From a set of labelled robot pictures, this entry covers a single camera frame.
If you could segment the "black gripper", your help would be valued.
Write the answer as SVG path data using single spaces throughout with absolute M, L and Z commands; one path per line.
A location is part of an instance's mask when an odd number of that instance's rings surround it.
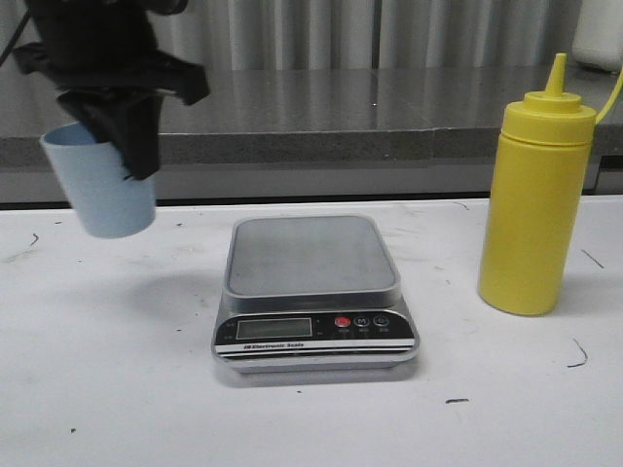
M 209 95 L 204 68 L 159 49 L 149 13 L 182 13 L 186 1 L 27 1 L 26 16 L 39 40 L 16 48 L 25 74 L 41 73 L 62 90 L 168 90 L 186 105 Z M 59 106 L 96 142 L 120 145 L 124 165 L 136 180 L 160 169 L 162 98 L 134 96 L 118 122 L 98 95 L 67 91 Z

